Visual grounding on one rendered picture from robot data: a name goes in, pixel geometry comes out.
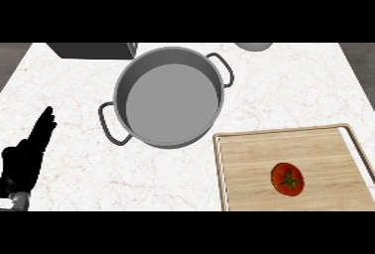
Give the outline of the pale grey round object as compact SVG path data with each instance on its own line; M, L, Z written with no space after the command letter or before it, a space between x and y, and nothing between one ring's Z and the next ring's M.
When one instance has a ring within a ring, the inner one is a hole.
M271 43L236 43L236 46L247 52L261 52L271 46Z

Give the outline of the red tomato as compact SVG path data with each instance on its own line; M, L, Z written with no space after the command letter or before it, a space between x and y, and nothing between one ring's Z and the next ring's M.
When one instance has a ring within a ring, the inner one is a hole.
M271 170L271 184L275 191L287 196L298 196L303 189L299 169L289 163L277 163Z

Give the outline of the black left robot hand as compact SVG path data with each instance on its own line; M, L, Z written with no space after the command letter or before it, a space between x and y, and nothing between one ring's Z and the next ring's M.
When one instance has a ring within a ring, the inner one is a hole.
M14 147L7 147L2 150L0 198L7 198L16 192L29 192L32 190L55 126L53 107L48 106L35 122L27 138L22 139Z

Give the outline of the grey metal pot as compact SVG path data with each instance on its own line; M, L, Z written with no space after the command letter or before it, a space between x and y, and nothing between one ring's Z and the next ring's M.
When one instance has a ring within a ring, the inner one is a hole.
M146 52L115 83L112 106L126 137L159 149L194 143L209 131L234 78L221 76L210 59L179 47Z

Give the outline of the wooden tray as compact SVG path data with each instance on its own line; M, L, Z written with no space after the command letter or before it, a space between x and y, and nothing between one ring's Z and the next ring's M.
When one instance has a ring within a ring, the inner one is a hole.
M213 135L221 209L375 210L375 170L348 125ZM271 170L301 171L298 195L277 192Z

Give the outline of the dark grey box appliance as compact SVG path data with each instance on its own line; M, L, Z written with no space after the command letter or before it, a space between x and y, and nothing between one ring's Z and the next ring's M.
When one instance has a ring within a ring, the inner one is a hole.
M61 59L131 60L137 43L48 43Z

